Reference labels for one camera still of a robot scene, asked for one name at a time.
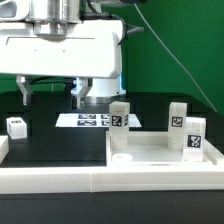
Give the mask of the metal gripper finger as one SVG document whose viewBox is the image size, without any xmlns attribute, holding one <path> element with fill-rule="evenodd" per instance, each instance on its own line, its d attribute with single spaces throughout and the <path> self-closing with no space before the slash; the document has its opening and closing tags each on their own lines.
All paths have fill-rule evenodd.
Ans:
<svg viewBox="0 0 224 224">
<path fill-rule="evenodd" d="M 87 96 L 92 88 L 91 78 L 75 78 L 73 80 L 74 87 L 71 90 L 72 95 L 72 108 L 80 109 L 82 99 Z"/>
<path fill-rule="evenodd" d="M 18 74 L 16 76 L 16 83 L 23 96 L 23 104 L 28 106 L 31 104 L 32 89 L 31 89 L 31 77 L 27 75 Z"/>
</svg>

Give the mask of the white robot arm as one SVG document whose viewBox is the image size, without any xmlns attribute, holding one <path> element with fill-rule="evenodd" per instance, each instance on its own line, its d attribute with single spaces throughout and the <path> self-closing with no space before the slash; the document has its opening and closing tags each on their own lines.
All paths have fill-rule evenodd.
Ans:
<svg viewBox="0 0 224 224">
<path fill-rule="evenodd" d="M 72 106 L 87 96 L 119 93 L 121 44 L 140 32 L 104 12 L 147 0 L 0 0 L 0 74 L 15 74 L 23 103 L 31 102 L 32 76 L 75 82 Z"/>
</svg>

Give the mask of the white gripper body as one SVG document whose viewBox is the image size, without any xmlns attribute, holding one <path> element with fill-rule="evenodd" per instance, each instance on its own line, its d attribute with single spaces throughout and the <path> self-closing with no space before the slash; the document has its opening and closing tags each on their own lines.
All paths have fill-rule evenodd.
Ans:
<svg viewBox="0 0 224 224">
<path fill-rule="evenodd" d="M 117 77 L 122 22 L 80 14 L 80 0 L 0 2 L 0 73 Z"/>
</svg>

